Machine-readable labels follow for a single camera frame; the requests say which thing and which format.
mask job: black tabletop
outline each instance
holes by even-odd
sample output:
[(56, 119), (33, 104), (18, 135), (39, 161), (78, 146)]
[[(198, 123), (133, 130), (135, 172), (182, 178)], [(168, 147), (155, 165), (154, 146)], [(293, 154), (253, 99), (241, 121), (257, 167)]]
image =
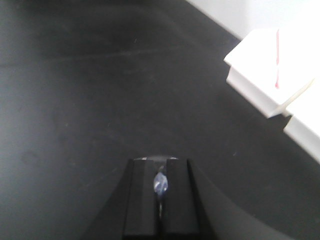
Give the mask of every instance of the black tabletop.
[(319, 239), (320, 166), (226, 83), (238, 42), (181, 0), (0, 1), (0, 238), (78, 239), (127, 159), (165, 154)]

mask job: black plastic piece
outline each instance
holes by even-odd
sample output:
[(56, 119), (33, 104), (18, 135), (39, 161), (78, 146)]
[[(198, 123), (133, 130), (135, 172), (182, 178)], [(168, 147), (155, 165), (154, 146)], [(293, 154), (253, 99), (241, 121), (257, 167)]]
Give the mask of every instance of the black plastic piece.
[(187, 161), (166, 161), (168, 190), (163, 211), (163, 230), (166, 240), (198, 239), (200, 232), (191, 189)]
[(155, 175), (153, 161), (134, 161), (123, 233), (125, 240), (157, 239), (158, 211), (153, 187)]

